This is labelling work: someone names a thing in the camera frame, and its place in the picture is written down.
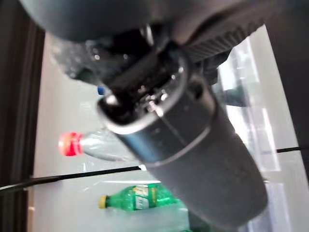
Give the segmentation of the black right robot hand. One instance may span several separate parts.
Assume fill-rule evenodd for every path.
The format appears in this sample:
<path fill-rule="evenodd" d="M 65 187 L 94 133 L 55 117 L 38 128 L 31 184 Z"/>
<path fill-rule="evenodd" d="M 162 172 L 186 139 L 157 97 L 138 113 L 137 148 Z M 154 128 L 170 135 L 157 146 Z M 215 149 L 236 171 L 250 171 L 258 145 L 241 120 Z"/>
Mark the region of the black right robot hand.
<path fill-rule="evenodd" d="M 111 94 L 100 120 L 189 210 L 234 229 L 267 192 L 207 83 L 228 52 L 290 0 L 23 0 L 61 45 L 67 75 Z"/>

